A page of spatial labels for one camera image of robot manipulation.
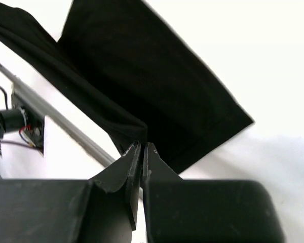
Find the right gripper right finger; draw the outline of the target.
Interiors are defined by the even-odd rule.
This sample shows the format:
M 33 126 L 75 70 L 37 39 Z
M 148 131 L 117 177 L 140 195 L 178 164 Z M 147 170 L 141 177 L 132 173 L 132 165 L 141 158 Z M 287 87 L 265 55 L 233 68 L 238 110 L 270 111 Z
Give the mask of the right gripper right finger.
M 142 183 L 179 182 L 183 179 L 174 172 L 160 157 L 155 145 L 147 143 L 144 149 Z

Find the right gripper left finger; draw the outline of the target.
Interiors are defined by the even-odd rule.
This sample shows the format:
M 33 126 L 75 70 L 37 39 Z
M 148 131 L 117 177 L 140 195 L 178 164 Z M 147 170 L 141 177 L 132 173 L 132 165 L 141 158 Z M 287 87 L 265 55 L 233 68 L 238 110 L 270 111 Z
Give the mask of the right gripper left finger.
M 122 156 L 91 181 L 105 194 L 121 193 L 132 230 L 136 230 L 141 177 L 141 144 L 133 142 Z

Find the black skirt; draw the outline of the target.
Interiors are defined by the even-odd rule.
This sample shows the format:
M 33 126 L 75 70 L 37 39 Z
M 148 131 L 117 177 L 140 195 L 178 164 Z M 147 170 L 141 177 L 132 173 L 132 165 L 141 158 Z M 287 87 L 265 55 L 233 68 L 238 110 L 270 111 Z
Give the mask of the black skirt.
M 73 1 L 54 40 L 0 3 L 0 41 L 111 137 L 153 143 L 181 173 L 253 123 L 220 80 L 142 1 Z

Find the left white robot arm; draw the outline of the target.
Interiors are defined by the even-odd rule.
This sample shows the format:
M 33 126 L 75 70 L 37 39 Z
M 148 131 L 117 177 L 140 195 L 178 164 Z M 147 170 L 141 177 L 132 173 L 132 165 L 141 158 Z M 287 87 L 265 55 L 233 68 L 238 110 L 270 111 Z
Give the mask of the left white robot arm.
M 6 90 L 0 86 L 0 91 L 2 92 L 4 96 L 4 103 L 5 103 L 5 109 L 0 110 L 0 155 L 2 154 L 2 143 L 12 144 L 12 145 L 20 145 L 25 146 L 23 144 L 17 143 L 17 142 L 8 142 L 3 141 L 4 134 L 10 133 L 10 132 L 16 132 L 19 133 L 22 131 L 22 129 L 27 127 L 27 116 L 25 110 L 18 106 L 9 108 L 8 106 L 8 94 Z

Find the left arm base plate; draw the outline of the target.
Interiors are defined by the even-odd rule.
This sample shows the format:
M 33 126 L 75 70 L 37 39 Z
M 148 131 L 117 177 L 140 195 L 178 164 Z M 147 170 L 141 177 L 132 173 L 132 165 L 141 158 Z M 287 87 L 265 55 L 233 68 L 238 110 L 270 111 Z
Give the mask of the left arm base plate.
M 11 99 L 12 106 L 19 109 L 24 117 L 24 125 L 18 132 L 20 138 L 44 156 L 45 117 L 36 111 L 32 103 L 24 98 L 18 89 L 12 88 Z

